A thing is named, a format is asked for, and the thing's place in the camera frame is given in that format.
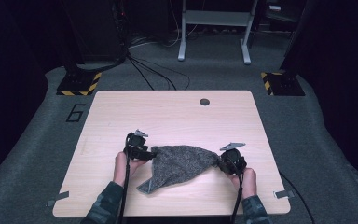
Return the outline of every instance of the gray cloth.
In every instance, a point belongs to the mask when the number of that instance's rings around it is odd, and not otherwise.
[[[186,182],[215,166],[219,159],[216,153],[200,147],[152,147],[151,151],[157,153],[152,163],[152,177],[137,188],[145,194]]]

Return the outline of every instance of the yellow black warning stripe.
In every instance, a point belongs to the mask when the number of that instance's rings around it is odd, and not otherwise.
[[[281,75],[282,73],[261,73],[261,78],[263,78],[264,87],[266,88],[268,95],[274,95],[274,92],[272,91],[271,85],[269,84],[269,80],[267,78],[267,74],[272,75]]]
[[[100,80],[101,77],[101,73],[98,73],[97,75],[95,75],[94,79],[92,80],[91,85],[89,86],[89,90],[88,91],[57,91],[57,95],[67,95],[67,96],[71,96],[71,95],[91,95],[95,88],[97,88],[97,84],[98,81]]]

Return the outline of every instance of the metal bracket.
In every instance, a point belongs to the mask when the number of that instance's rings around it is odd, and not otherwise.
[[[69,191],[63,192],[63,193],[59,193],[57,194],[54,199],[48,200],[48,202],[46,203],[46,207],[51,207],[54,206],[54,204],[61,199],[64,198],[68,198],[69,197]]]
[[[246,144],[244,144],[244,143],[230,143],[230,144],[226,145],[225,147],[220,148],[220,151],[227,151],[227,150],[231,150],[231,149],[234,149],[237,147],[243,147],[245,145]]]
[[[148,137],[148,134],[145,134],[141,131],[139,131],[139,129],[137,129],[133,134],[135,134],[136,136],[140,136],[140,137]]]
[[[279,192],[274,191],[274,196],[277,199],[280,198],[293,198],[295,197],[295,194],[291,190],[282,190]]]

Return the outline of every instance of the wooden table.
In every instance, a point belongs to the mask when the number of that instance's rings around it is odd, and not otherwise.
[[[209,105],[201,105],[201,99]],[[115,157],[128,133],[147,133],[146,145],[202,147],[218,155],[230,142],[246,143],[241,155],[257,172],[258,194],[269,214],[289,212],[269,141],[249,91],[99,91],[79,137],[55,203],[56,217],[83,217],[113,178]],[[151,177],[151,164],[130,179],[125,217],[231,215],[237,191],[219,168],[144,195],[136,187]]]

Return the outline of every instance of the table leg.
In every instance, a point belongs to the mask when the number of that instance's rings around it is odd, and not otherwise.
[[[180,41],[178,60],[180,62],[185,60],[186,53],[186,0],[183,0],[182,6],[182,39]]]
[[[243,62],[247,65],[251,64],[251,57],[249,55],[249,50],[248,50],[248,39],[249,39],[249,34],[251,33],[252,30],[252,23],[255,17],[255,8],[257,6],[257,2],[258,0],[254,0],[252,4],[252,9],[250,12],[248,24],[246,26],[245,36],[243,37],[243,39],[241,39]]]

